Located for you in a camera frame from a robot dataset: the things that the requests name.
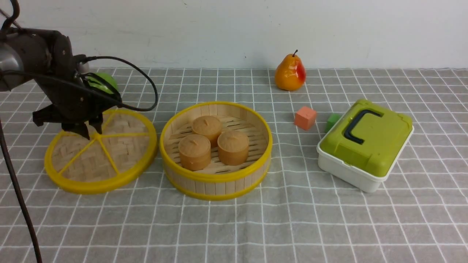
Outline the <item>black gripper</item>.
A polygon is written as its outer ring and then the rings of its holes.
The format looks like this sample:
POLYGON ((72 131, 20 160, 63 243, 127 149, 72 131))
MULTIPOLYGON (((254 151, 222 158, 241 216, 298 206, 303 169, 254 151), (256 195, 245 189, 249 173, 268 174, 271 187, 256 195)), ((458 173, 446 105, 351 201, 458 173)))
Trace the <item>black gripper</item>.
POLYGON ((50 105, 33 112, 37 126, 60 123, 65 132, 75 133, 90 140, 85 122, 102 134, 102 113, 121 101, 121 96, 110 95, 92 88, 84 75, 89 56, 74 54, 70 38, 58 31, 33 31, 48 48, 47 69, 35 81, 50 100, 50 105))

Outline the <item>dark robot arm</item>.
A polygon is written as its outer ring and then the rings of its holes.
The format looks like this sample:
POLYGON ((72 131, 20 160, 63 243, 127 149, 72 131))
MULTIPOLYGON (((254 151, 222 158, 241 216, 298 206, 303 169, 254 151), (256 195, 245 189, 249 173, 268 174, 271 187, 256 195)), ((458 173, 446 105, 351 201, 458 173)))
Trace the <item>dark robot arm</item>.
POLYGON ((33 123, 60 123, 89 139, 102 134, 104 111, 121 102, 115 82, 89 70, 87 56, 74 55, 69 37, 55 30, 10 28, 1 33, 1 91, 34 80, 51 104, 34 111, 33 123))

